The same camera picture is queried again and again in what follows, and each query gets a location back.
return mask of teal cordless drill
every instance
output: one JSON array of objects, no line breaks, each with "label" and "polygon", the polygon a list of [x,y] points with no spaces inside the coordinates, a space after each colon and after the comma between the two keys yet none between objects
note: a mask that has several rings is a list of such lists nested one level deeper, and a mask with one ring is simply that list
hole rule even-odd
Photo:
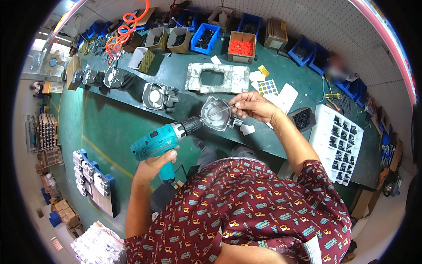
[{"label": "teal cordless drill", "polygon": [[[181,122],[167,124],[138,139],[130,146],[130,150],[137,161],[159,157],[178,146],[179,141],[200,127],[201,120],[198,117],[189,117]],[[161,168],[158,177],[164,182],[174,181],[174,169],[171,162]]]}]

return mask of green workbench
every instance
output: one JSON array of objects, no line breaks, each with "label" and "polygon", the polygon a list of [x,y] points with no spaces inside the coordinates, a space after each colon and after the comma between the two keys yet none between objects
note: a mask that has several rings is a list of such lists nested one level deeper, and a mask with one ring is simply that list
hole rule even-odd
[{"label": "green workbench", "polygon": [[[212,63],[210,58],[217,55],[222,64],[245,66],[246,64],[233,63],[227,60],[228,44],[228,37],[226,37],[224,41],[217,39],[214,44],[214,49],[211,50],[208,56],[191,51],[185,54],[173,53],[170,57],[168,57],[169,53],[156,54],[148,74],[140,73],[128,68],[127,65],[132,55],[124,54],[122,58],[118,60],[117,67],[127,69],[141,78],[135,83],[129,93],[121,92],[116,89],[108,89],[106,87],[84,87],[84,85],[81,85],[80,87],[88,89],[90,92],[127,103],[145,111],[159,114],[171,120],[181,121],[193,115],[199,116],[200,109],[209,95],[216,98],[226,99],[227,101],[234,95],[222,93],[199,94],[196,92],[185,91],[184,86],[186,82],[188,64]],[[258,60],[249,65],[251,72],[257,71],[259,66],[264,65],[270,72],[270,75],[266,79],[274,79],[279,91],[283,88],[285,83],[290,84],[298,91],[299,95],[290,110],[291,112],[298,108],[308,106],[310,106],[315,112],[316,102],[312,99],[309,88],[313,88],[313,96],[317,101],[319,101],[322,98],[322,78],[320,75],[306,66],[298,67],[292,60],[283,56],[278,56],[275,50],[267,50],[258,42],[256,46],[256,55],[258,56]],[[92,56],[88,53],[86,56],[82,56],[82,68],[86,68],[86,65],[88,64],[88,67],[92,70],[106,71],[109,66],[106,63],[103,64],[101,62],[101,58],[102,54]],[[142,91],[145,82],[161,82],[165,85],[178,88],[180,92],[180,102],[176,104],[176,111],[166,113],[164,111],[146,109],[142,103]],[[222,83],[222,76],[218,74],[209,74],[207,76],[202,75],[202,82],[208,85],[218,85]],[[249,85],[249,90],[254,90],[254,88]],[[338,88],[333,86],[333,92],[338,92]],[[351,120],[365,131],[351,181],[365,185],[368,188],[375,189],[378,182],[380,169],[379,163],[381,160],[379,134],[373,125],[372,127],[365,127],[367,125],[367,122],[365,121],[365,112],[363,108],[360,108],[357,105],[356,107],[352,107]],[[234,127],[233,130],[228,129],[225,132],[214,131],[204,126],[196,133],[196,136],[205,139],[208,137],[215,138],[216,136],[221,136],[226,139],[251,146],[254,149],[266,151],[272,155],[287,158],[286,153],[274,131],[266,124],[253,118],[247,118],[244,121],[244,124],[253,125],[256,132],[243,136],[237,126]],[[303,136],[309,140],[310,134],[311,130],[308,130],[303,133]]]}]

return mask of yellow floor line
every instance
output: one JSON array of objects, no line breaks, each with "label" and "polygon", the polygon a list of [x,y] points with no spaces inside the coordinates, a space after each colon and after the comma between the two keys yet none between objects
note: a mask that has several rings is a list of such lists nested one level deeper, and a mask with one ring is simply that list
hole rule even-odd
[{"label": "yellow floor line", "polygon": [[105,158],[108,162],[110,162],[113,166],[118,168],[121,172],[129,176],[130,178],[133,178],[133,174],[125,170],[124,168],[120,167],[116,162],[114,162],[112,159],[110,159],[106,154],[104,154],[101,150],[99,150],[91,141],[89,141],[84,135],[82,135],[82,139],[85,140],[91,147],[94,148],[100,154],[103,158]]},{"label": "yellow floor line", "polygon": [[54,104],[53,100],[50,99],[50,102],[53,104],[54,108],[57,110],[57,113],[60,113],[60,110],[57,108],[57,106]]},{"label": "yellow floor line", "polygon": [[59,110],[57,110],[59,112],[59,115],[57,116],[57,123],[60,120],[60,105],[62,104],[62,94],[60,94],[60,101],[59,101]]},{"label": "yellow floor line", "polygon": [[87,101],[88,101],[88,94],[87,94],[87,96],[86,96],[86,98],[85,98],[85,101],[84,101],[84,111],[82,112],[82,136],[84,136],[84,121],[85,121],[85,109],[86,109],[86,107],[87,107]]},{"label": "yellow floor line", "polygon": [[105,219],[107,219],[107,221],[108,222],[110,222],[113,226],[115,226],[118,230],[120,230],[122,233],[124,233],[123,232],[123,230],[121,230],[115,223],[113,223],[110,219],[108,219],[107,218],[107,216],[105,216],[104,214],[103,214],[103,212],[101,212],[93,203],[91,203],[91,201],[90,201],[91,199],[90,198],[88,198],[88,203],[90,204],[90,205],[92,205],[92,207],[94,207],[95,208],[95,210],[97,210]]}]

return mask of pegboard wall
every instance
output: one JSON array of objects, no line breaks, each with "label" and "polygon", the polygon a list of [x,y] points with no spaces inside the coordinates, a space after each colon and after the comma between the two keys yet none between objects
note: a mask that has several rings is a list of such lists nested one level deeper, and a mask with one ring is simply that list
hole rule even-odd
[{"label": "pegboard wall", "polygon": [[[172,3],[172,0],[150,0],[151,7],[156,6],[163,12],[169,11]],[[366,83],[378,105],[385,108],[403,141],[404,155],[411,157],[412,109],[400,70],[388,56],[381,36],[348,0],[191,0],[191,7],[208,13],[217,6],[233,9],[234,16],[239,18],[245,12],[264,19],[281,19],[286,22],[289,35],[304,35],[340,55]],[[79,11],[83,14],[82,22],[78,19],[76,25],[85,30],[96,20],[114,21],[144,7],[142,0],[89,1]],[[73,19],[68,24],[65,33],[75,35]]]}]

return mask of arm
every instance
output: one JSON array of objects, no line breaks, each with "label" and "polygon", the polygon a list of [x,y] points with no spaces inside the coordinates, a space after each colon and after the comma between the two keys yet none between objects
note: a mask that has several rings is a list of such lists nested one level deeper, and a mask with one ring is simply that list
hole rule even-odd
[{"label": "arm", "polygon": [[300,174],[305,160],[317,160],[319,157],[309,142],[302,136],[289,117],[278,107],[258,92],[240,93],[229,101],[235,104],[232,112],[245,119],[253,117],[262,122],[270,122],[279,138],[287,159],[297,175]]},{"label": "arm", "polygon": [[139,163],[130,190],[127,206],[125,236],[134,237],[148,233],[151,226],[150,182],[167,162],[176,161],[177,152],[167,151],[160,157],[152,157]]}]

